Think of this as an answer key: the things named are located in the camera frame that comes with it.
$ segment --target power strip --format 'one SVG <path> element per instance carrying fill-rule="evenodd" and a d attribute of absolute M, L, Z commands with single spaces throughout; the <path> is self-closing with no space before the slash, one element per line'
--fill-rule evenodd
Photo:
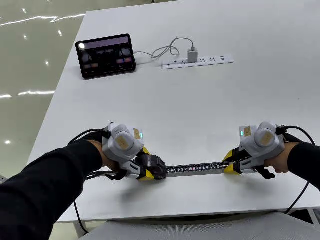
<path fill-rule="evenodd" d="M 202 56 L 198 57 L 198 61 L 194 63 L 188 63 L 188 59 L 177 59 L 174 61 L 168 61 L 162 63 L 162 69 L 179 69 L 197 66 L 207 66 L 215 64 L 231 64 L 235 60 L 230 54 L 225 54 L 221 56 Z"/>

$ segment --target person's arm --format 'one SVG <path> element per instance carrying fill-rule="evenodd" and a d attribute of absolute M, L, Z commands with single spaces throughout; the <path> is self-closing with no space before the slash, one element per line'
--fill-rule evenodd
<path fill-rule="evenodd" d="M 320 190 L 319 146 L 305 142 L 288 142 L 280 155 L 266 160 L 264 165 L 266 167 L 274 167 L 278 174 L 290 171 Z"/>
<path fill-rule="evenodd" d="M 0 239 L 49 239 L 88 174 L 113 164 L 94 140 L 76 141 L 32 162 L 0 185 Z"/>

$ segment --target gray floor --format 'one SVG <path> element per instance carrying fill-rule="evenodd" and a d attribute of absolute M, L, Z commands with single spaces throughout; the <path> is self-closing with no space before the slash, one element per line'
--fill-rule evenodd
<path fill-rule="evenodd" d="M 10 178 L 26 165 L 86 11 L 150 3 L 0 1 L 0 175 Z M 51 239 L 77 239 L 77 234 L 71 223 L 56 224 Z"/>

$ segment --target tablet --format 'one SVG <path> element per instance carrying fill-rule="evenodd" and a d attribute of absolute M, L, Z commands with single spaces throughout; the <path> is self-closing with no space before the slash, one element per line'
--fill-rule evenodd
<path fill-rule="evenodd" d="M 78 41 L 75 47 L 85 80 L 136 70 L 129 34 Z"/>

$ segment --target table leg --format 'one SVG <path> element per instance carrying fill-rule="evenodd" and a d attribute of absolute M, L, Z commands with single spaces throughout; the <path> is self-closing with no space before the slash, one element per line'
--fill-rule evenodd
<path fill-rule="evenodd" d="M 82 225 L 85 227 L 85 229 L 87 229 L 86 223 L 84 221 L 82 222 Z M 82 238 L 85 235 L 85 232 L 81 228 L 79 222 L 74 222 L 73 226 L 75 228 L 76 234 L 78 235 L 78 238 Z"/>
<path fill-rule="evenodd" d="M 312 208 L 308 208 L 307 209 L 308 210 L 308 213 L 309 213 L 309 215 L 310 215 L 310 218 L 311 218 L 311 220 L 312 220 L 312 222 L 313 222 L 313 225 L 316 227 L 316 228 L 320 228 L 320 223 L 319 223 L 319 221 L 318 221 L 318 219 L 317 219 L 317 216 L 316 216 L 316 214 L 315 214 L 315 211 L 312 209 Z"/>

